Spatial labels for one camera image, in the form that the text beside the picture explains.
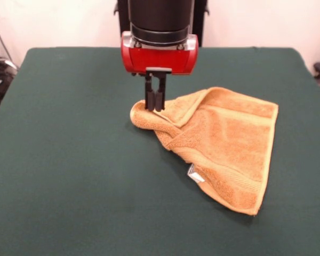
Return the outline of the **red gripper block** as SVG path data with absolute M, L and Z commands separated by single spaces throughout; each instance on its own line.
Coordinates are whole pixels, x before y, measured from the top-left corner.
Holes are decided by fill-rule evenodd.
M 198 37 L 190 34 L 179 45 L 158 47 L 138 42 L 130 31 L 122 33 L 122 61 L 126 71 L 144 74 L 149 70 L 170 70 L 174 75 L 192 73 L 198 57 Z M 159 74 L 159 87 L 152 88 L 152 78 L 145 75 L 145 109 L 162 111 L 165 109 L 166 74 Z

